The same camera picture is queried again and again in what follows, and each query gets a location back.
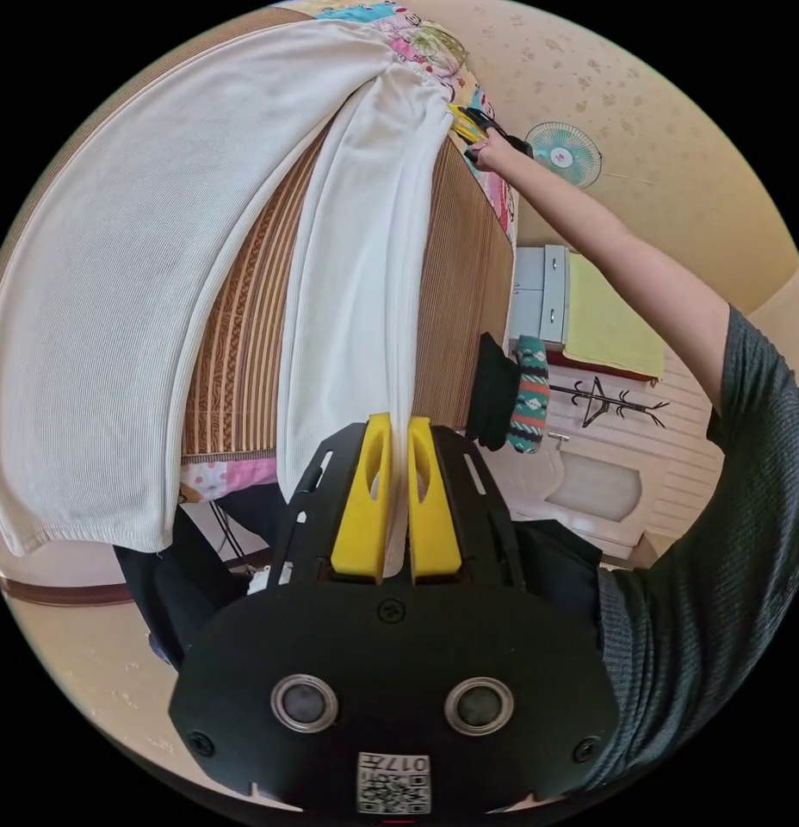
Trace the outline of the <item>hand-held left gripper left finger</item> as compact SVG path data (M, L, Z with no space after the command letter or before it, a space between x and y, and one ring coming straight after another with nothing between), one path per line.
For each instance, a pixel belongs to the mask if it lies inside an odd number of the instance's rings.
M331 553L337 575L379 583L383 577L392 479L392 428L387 413L365 427L359 457Z

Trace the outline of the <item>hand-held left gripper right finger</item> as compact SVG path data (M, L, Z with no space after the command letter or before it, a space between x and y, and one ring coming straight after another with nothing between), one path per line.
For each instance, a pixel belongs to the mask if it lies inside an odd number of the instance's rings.
M416 584L458 574L462 558L430 421L408 425L408 532Z

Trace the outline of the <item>person's right hand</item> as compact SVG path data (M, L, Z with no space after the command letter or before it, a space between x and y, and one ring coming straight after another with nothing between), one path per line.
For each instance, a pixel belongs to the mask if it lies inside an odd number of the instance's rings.
M504 175L523 159L497 132L488 130L485 139L469 146L464 157L478 170Z

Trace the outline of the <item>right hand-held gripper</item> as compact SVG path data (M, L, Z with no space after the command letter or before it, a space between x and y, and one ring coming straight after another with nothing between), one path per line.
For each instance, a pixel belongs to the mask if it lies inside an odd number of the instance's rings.
M522 155L530 159L534 158L530 144L516 136L508 134L483 109L450 104L449 110L453 115L451 130L464 142L480 142L485 139L488 130L491 129L497 132Z

